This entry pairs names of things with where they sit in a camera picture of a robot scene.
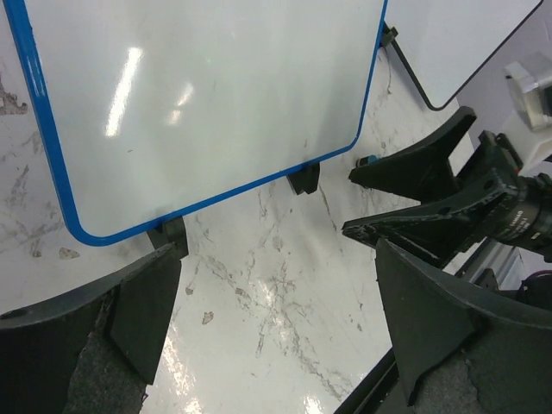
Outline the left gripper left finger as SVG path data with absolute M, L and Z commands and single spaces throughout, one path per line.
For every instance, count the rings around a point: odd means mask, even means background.
M 138 413 L 179 287 L 165 245 L 69 292 L 1 316 L 3 413 Z

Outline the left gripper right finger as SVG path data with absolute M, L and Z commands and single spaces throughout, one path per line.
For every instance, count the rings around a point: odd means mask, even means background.
M 416 413 L 549 413 L 551 313 L 380 240 L 376 270 L 405 402 Z

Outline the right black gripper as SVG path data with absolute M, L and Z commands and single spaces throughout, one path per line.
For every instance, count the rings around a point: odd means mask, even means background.
M 346 237 L 375 248 L 383 238 L 433 267 L 445 267 L 488 237 L 535 254 L 551 253 L 551 177 L 524 177 L 505 134 L 483 131 L 455 175 L 449 156 L 476 120 L 461 106 L 421 141 L 354 168 L 357 185 L 417 200 L 418 206 L 348 221 Z

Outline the small blue-framed whiteboard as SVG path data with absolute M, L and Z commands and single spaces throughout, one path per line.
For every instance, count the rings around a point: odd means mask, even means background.
M 7 1 L 69 232 L 90 246 L 350 150 L 384 1 Z

